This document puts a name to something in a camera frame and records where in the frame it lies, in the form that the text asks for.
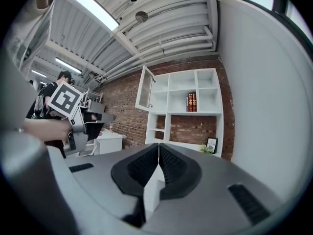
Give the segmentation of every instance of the black cap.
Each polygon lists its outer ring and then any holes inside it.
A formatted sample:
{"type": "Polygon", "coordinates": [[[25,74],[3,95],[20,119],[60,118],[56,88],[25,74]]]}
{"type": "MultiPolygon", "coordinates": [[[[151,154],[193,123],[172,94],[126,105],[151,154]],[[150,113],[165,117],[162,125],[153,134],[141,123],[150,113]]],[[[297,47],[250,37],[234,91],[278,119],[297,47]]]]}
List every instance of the black cap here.
{"type": "Polygon", "coordinates": [[[72,74],[69,72],[69,71],[62,71],[60,72],[59,76],[58,76],[58,79],[60,79],[61,77],[65,77],[65,78],[68,78],[69,81],[72,79],[72,74]]]}

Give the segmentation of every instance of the backpack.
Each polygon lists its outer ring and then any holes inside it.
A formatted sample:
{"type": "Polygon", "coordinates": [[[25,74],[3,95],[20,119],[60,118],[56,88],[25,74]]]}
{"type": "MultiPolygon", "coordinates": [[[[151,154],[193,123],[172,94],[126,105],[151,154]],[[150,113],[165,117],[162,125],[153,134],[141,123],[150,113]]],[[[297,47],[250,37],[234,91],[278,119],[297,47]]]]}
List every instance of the backpack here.
{"type": "Polygon", "coordinates": [[[46,84],[38,93],[38,96],[36,97],[35,100],[35,106],[34,106],[34,115],[33,119],[39,119],[44,117],[44,108],[45,108],[45,99],[44,99],[44,94],[45,94],[45,89],[49,84],[46,84]]]}

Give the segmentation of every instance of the white ceiling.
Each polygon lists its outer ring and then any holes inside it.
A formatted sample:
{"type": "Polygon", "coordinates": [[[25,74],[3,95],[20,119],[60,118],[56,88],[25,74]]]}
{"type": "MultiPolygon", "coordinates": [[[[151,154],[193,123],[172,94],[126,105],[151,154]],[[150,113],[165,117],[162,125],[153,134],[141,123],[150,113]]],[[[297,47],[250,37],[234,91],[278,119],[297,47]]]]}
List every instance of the white ceiling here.
{"type": "MultiPolygon", "coordinates": [[[[207,47],[208,40],[193,39],[190,43],[192,46],[179,53],[172,49],[166,54],[167,52],[160,48],[110,71],[125,60],[157,47],[160,43],[205,36],[205,26],[212,32],[212,18],[209,14],[211,7],[216,7],[216,0],[97,1],[120,23],[114,33],[109,32],[74,0],[55,1],[50,42],[40,51],[33,64],[34,69],[47,75],[44,82],[53,81],[60,71],[68,70],[56,63],[55,57],[83,71],[82,76],[74,77],[75,86],[83,90],[98,85],[94,79],[83,83],[88,74],[92,77],[94,74],[103,75],[94,78],[105,81],[104,77],[110,74],[130,72],[138,65],[206,55],[212,51],[212,48],[207,47]],[[147,22],[136,21],[135,14],[138,11],[148,14],[147,22]]],[[[213,31],[213,39],[217,38],[216,35],[217,32],[213,31]]]]}

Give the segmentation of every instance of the glass cabinet door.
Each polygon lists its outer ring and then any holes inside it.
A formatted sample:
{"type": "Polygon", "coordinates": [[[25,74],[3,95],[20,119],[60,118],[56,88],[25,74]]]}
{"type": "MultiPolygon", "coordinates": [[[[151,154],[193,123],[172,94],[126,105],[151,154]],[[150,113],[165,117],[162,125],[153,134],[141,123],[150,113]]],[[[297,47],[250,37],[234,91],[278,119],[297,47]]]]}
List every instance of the glass cabinet door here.
{"type": "Polygon", "coordinates": [[[150,106],[150,96],[151,96],[151,87],[154,81],[154,75],[143,66],[140,83],[138,87],[137,99],[136,99],[136,108],[141,110],[149,111],[150,106]]]}

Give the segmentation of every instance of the white wall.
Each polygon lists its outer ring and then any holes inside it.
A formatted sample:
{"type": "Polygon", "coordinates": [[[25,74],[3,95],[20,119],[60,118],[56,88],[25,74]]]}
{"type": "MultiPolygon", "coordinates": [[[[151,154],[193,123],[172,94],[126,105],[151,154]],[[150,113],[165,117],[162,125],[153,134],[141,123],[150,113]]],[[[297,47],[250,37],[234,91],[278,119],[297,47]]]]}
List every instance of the white wall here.
{"type": "Polygon", "coordinates": [[[286,201],[313,165],[313,65],[266,12],[240,0],[219,8],[218,51],[236,122],[232,162],[286,201]]]}

